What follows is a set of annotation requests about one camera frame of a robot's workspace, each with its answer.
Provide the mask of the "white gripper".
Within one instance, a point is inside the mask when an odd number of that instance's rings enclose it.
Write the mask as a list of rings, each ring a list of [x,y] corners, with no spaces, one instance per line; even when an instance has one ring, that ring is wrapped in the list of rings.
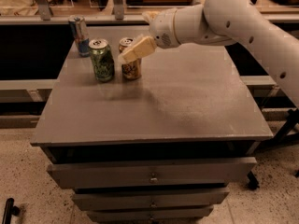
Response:
[[[139,35],[132,45],[118,56],[119,63],[131,63],[147,57],[156,50],[157,46],[162,49],[178,47],[179,42],[176,38],[174,25],[176,12],[176,8],[161,12],[143,12],[142,17],[144,21],[149,23],[149,32],[153,37],[150,35]]]

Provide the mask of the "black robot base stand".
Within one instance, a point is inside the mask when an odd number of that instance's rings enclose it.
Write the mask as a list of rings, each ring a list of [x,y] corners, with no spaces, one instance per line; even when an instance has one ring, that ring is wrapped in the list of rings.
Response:
[[[273,138],[262,141],[261,144],[264,147],[274,147],[275,145],[286,144],[292,141],[298,141],[299,134],[289,134],[289,132],[299,124],[299,110],[288,110],[288,117],[283,126],[278,130]],[[259,187],[259,182],[255,177],[254,173],[250,171],[247,175],[249,179],[248,188],[256,190]]]

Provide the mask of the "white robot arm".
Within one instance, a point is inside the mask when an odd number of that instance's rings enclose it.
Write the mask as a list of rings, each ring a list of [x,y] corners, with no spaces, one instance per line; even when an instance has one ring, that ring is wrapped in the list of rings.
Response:
[[[299,40],[268,21],[250,0],[206,0],[202,5],[145,12],[149,35],[125,49],[121,64],[182,44],[242,45],[299,107]]]

